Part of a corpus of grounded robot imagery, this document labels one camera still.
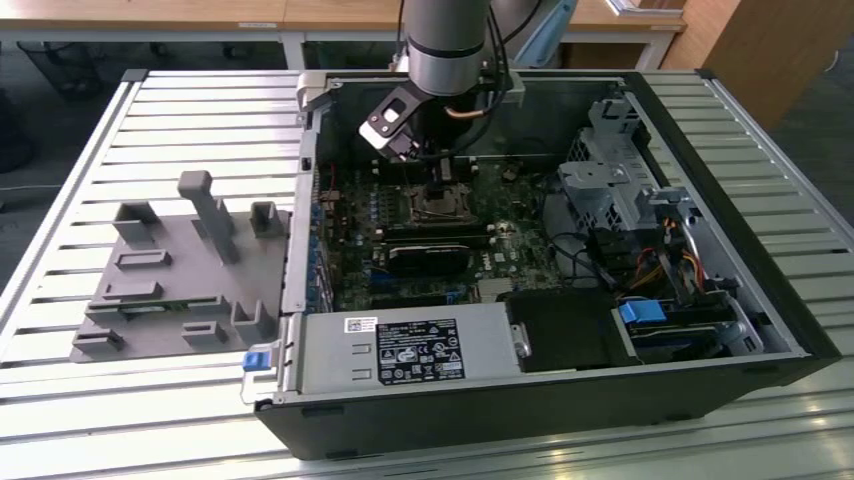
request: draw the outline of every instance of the warning label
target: warning label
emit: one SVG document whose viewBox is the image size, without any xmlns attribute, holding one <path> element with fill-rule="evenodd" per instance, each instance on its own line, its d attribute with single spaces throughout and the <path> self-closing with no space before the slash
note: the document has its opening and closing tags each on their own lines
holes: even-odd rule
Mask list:
<svg viewBox="0 0 854 480">
<path fill-rule="evenodd" d="M 382 385 L 465 378 L 456 320 L 377 324 L 376 357 Z"/>
</svg>

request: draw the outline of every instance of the aluminum slotted table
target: aluminum slotted table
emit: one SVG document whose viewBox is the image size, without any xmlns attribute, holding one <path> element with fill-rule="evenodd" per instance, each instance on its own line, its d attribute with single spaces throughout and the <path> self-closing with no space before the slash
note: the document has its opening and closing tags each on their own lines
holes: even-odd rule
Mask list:
<svg viewBox="0 0 854 480">
<path fill-rule="evenodd" d="M 240 352 L 66 361 L 120 201 L 188 213 L 177 177 L 205 169 L 232 212 L 293 203 L 297 72 L 149 72 L 118 86 L 0 297 L 0 478 L 789 478 L 854 468 L 851 228 L 715 80 L 645 77 L 840 362 L 695 421 L 298 461 L 240 400 Z M 652 153 L 677 185 L 675 162 Z"/>
</svg>

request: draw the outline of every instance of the regulatory symbols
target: regulatory symbols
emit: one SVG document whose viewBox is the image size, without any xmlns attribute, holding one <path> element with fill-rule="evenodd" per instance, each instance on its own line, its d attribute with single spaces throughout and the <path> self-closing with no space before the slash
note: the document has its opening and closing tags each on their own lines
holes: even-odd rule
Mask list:
<svg viewBox="0 0 854 480">
<path fill-rule="evenodd" d="M 398 362 L 413 362 L 416 358 L 414 347 L 406 347 L 397 352 Z"/>
<path fill-rule="evenodd" d="M 378 363 L 382 365 L 394 364 L 394 351 L 392 349 L 386 348 L 378 352 Z"/>
</svg>

